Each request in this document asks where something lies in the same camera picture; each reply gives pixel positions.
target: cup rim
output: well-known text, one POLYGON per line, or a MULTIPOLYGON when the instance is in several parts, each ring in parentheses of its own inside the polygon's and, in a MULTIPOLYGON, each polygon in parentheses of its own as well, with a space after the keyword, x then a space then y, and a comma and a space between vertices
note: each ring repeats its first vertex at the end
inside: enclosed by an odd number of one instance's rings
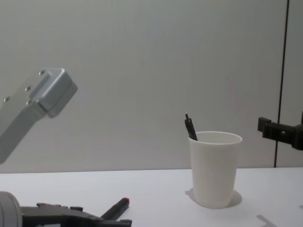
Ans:
POLYGON ((203 133, 221 133, 221 134, 229 134, 232 136, 235 136, 239 139, 239 141, 236 142, 232 142, 232 143, 208 143, 208 142, 201 142, 201 141, 197 141, 197 140, 193 140, 192 138, 188 138, 189 141, 193 142, 193 143, 199 143, 199 144, 208 144, 208 145, 232 145, 232 144, 237 144, 237 143, 241 143, 243 141, 242 137, 234 134, 234 133, 230 133, 230 132, 223 132, 223 131, 198 131, 196 132, 196 134, 203 134, 203 133))

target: table surface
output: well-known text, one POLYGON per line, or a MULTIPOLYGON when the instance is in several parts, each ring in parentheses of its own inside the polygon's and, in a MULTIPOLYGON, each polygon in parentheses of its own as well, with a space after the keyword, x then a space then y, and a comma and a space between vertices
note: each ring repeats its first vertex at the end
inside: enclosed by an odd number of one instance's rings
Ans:
POLYGON ((232 203, 220 210, 192 200, 191 170, 1 174, 0 181, 21 206, 82 206, 98 216, 129 197, 121 218, 133 227, 303 226, 303 168, 238 169, 232 203))

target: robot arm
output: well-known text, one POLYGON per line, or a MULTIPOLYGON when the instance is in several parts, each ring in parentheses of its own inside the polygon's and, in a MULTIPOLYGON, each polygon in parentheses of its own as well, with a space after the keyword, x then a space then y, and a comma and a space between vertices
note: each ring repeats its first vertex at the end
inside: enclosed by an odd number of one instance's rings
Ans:
POLYGON ((0 164, 37 121, 57 116, 77 89, 64 69, 44 69, 5 98, 0 109, 0 164))

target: screw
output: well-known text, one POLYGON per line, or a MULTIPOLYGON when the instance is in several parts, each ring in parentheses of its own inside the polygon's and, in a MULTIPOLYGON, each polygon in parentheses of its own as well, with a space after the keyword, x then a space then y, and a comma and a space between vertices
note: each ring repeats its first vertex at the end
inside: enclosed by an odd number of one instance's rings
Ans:
POLYGON ((10 100, 10 96, 7 96, 3 101, 7 103, 10 100))
POLYGON ((45 73, 45 70, 42 70, 39 72, 39 76, 43 75, 45 73))

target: pen in cup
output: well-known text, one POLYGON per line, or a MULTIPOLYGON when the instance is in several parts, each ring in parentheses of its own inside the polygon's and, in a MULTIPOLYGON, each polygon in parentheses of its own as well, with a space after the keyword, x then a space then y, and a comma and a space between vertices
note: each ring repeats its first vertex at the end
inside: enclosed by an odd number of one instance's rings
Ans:
POLYGON ((196 131, 193 125, 193 121, 191 120, 191 118, 188 117, 188 114, 185 113, 186 119, 185 119, 185 126, 187 128, 188 131, 188 135, 191 139, 193 140, 197 140, 197 135, 196 135, 196 131))

